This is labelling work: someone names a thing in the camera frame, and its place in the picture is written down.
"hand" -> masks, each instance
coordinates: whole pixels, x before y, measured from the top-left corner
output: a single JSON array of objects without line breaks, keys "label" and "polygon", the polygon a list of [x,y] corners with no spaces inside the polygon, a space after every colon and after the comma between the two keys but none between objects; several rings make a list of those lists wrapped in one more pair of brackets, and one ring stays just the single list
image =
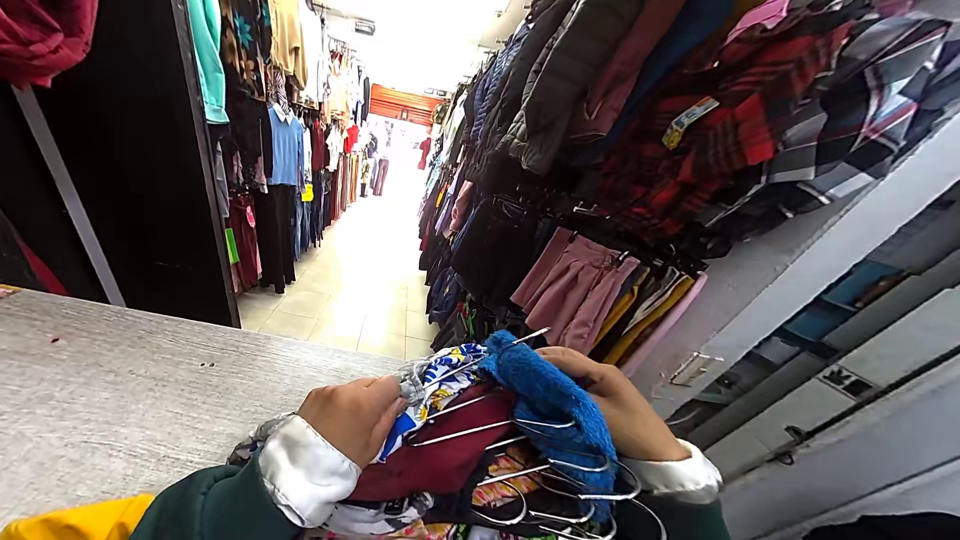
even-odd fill
[{"label": "hand", "polygon": [[603,412],[619,453],[646,461],[690,457],[690,451],[616,366],[595,362],[567,347],[544,347],[537,353],[573,379],[589,380],[587,392]]},{"label": "hand", "polygon": [[379,452],[399,412],[407,406],[393,376],[369,377],[314,388],[297,414],[363,469]]}]

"countertop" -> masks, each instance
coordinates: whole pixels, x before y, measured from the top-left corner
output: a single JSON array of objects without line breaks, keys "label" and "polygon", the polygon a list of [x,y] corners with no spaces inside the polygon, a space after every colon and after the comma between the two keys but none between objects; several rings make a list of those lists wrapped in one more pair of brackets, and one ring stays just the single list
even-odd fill
[{"label": "countertop", "polygon": [[0,299],[0,528],[224,463],[317,386],[402,360],[34,291]]}]

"floral top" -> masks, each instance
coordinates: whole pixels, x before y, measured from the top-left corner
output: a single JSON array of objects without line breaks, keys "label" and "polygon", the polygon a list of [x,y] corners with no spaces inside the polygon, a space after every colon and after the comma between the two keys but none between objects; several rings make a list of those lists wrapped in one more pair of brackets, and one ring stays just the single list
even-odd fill
[{"label": "floral top", "polygon": [[266,99],[263,69],[271,63],[273,27],[267,0],[220,0],[223,17],[220,57],[228,85]]}]

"aisle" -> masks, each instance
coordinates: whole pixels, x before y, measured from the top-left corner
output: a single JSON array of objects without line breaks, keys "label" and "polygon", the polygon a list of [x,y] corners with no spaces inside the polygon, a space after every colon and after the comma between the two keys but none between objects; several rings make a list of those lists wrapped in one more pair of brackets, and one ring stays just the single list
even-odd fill
[{"label": "aisle", "polygon": [[357,198],[297,263],[284,295],[255,288],[237,297],[245,330],[394,358],[430,354],[437,325],[424,310],[417,206],[424,171],[391,162],[383,197]]}]

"white cuff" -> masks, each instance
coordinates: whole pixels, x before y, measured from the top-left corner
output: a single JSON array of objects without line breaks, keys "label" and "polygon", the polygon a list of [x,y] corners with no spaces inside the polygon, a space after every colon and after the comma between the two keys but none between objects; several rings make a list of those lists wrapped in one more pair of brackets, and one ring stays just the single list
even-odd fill
[{"label": "white cuff", "polygon": [[682,503],[709,504],[717,499],[723,477],[696,446],[680,440],[690,450],[683,461],[641,461],[622,459],[640,479],[643,491],[670,497]]},{"label": "white cuff", "polygon": [[360,478],[360,467],[296,414],[267,439],[259,464],[270,498],[301,528],[321,526]]}]

